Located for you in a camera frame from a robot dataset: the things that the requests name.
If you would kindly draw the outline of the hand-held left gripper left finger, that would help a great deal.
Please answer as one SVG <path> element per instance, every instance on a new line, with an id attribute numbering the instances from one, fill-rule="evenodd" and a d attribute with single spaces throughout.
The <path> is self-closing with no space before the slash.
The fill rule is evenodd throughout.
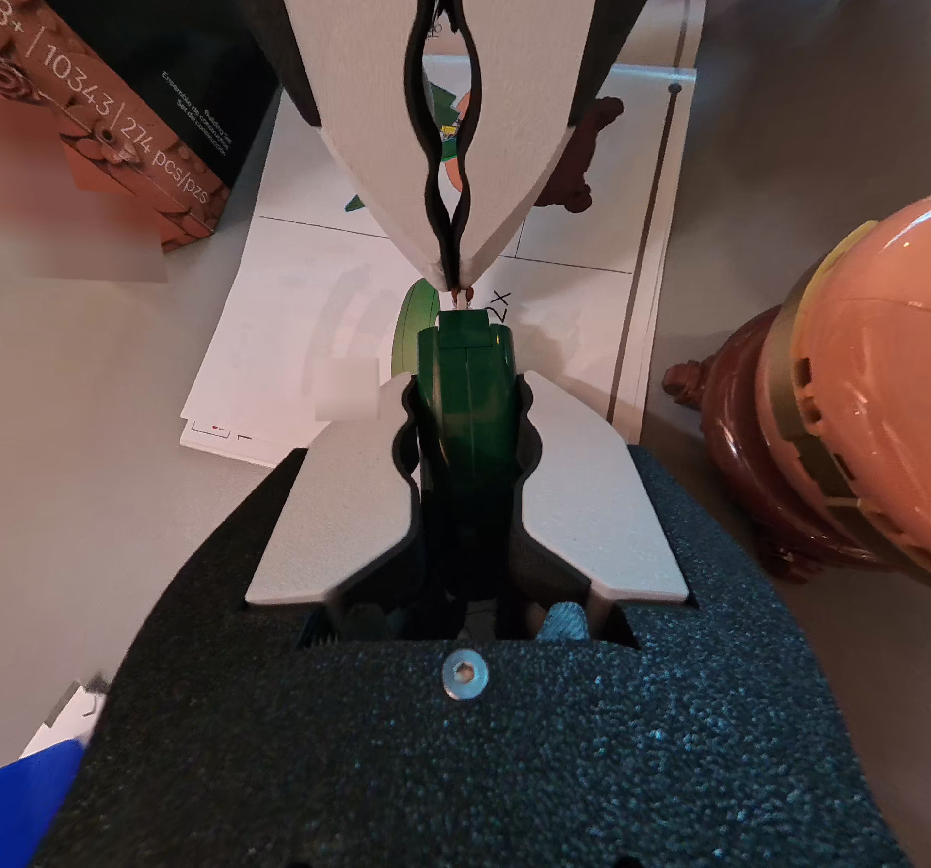
<path id="1" fill-rule="evenodd" d="M 392 608 L 424 580 L 420 445 L 403 372 L 375 420 L 333 421 L 310 443 L 245 599 L 249 606 Z"/>

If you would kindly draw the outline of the dark green leaf brick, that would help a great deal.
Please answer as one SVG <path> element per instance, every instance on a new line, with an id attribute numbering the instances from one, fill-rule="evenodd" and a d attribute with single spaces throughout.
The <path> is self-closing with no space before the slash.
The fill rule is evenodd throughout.
<path id="1" fill-rule="evenodd" d="M 449 595 L 491 599 L 505 572 L 518 478 L 513 337 L 477 308 L 439 313 L 417 342 L 427 554 Z"/>

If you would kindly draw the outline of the white paper sheet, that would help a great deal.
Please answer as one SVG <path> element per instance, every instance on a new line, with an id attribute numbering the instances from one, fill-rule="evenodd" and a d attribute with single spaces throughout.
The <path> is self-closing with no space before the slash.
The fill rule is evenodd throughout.
<path id="1" fill-rule="evenodd" d="M 19 759 L 71 740 L 87 746 L 105 706 L 110 685 L 110 681 L 101 674 L 93 676 L 87 684 L 73 681 L 56 701 Z"/>

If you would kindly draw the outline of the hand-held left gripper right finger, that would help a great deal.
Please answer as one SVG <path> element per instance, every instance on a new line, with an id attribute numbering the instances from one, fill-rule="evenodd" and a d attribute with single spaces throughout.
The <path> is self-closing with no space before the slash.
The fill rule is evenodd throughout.
<path id="1" fill-rule="evenodd" d="M 514 575 L 530 599 L 681 606 L 689 587 L 623 436 L 535 371 L 521 375 Z"/>

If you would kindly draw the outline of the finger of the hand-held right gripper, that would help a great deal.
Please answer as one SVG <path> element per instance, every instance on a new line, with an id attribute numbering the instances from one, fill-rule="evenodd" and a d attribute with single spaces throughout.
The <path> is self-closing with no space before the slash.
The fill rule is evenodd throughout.
<path id="1" fill-rule="evenodd" d="M 283 1 L 334 159 L 422 276 L 456 287 L 423 64 L 436 0 Z"/>
<path id="2" fill-rule="evenodd" d="M 461 195 L 445 258 L 471 287 L 518 231 L 573 134 L 596 0 L 438 0 L 468 51 L 457 135 Z"/>

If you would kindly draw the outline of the black and orange set box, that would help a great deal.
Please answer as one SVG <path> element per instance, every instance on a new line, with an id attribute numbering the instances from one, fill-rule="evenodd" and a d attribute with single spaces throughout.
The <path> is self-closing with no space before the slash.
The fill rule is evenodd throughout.
<path id="1" fill-rule="evenodd" d="M 2 0 L 1 35 L 3 137 L 53 133 L 165 253 L 214 234 L 277 89 L 232 0 Z"/>

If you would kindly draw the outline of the pink brick flower pot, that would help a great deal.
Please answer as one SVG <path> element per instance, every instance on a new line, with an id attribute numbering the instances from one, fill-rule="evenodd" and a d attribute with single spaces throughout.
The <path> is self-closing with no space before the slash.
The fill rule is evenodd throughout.
<path id="1" fill-rule="evenodd" d="M 777 577 L 930 583 L 930 199 L 848 234 L 784 302 L 669 367 Z"/>

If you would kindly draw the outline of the grey desk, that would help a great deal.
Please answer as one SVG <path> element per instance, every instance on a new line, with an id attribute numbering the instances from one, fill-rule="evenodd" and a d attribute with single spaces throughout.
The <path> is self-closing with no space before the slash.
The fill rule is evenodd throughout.
<path id="1" fill-rule="evenodd" d="M 661 388 L 857 225 L 929 194 L 930 0 L 706 0 L 641 443 L 743 547 L 698 414 Z M 73 681 L 112 677 L 181 565 L 268 470 L 179 444 L 247 238 L 269 108 L 216 234 L 165 283 L 2 279 L 2 765 Z M 929 866 L 929 589 L 774 581 L 873 796 Z"/>

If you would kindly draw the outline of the blue plastic bin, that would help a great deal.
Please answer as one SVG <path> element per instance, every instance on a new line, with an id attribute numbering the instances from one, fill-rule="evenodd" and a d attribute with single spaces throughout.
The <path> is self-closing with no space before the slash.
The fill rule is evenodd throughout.
<path id="1" fill-rule="evenodd" d="M 70 791 L 86 746 L 69 739 L 1 769 L 1 866 L 30 863 Z"/>

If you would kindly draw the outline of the white instruction booklet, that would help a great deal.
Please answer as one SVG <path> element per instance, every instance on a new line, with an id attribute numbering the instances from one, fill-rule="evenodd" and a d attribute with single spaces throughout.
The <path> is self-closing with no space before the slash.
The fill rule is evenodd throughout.
<path id="1" fill-rule="evenodd" d="M 706 0 L 649 0 L 588 123 L 473 305 L 512 331 L 518 371 L 562 386 L 639 443 Z M 180 443 L 273 467 L 324 427 L 321 359 L 377 359 L 419 273 L 277 95 L 239 270 L 181 410 Z"/>

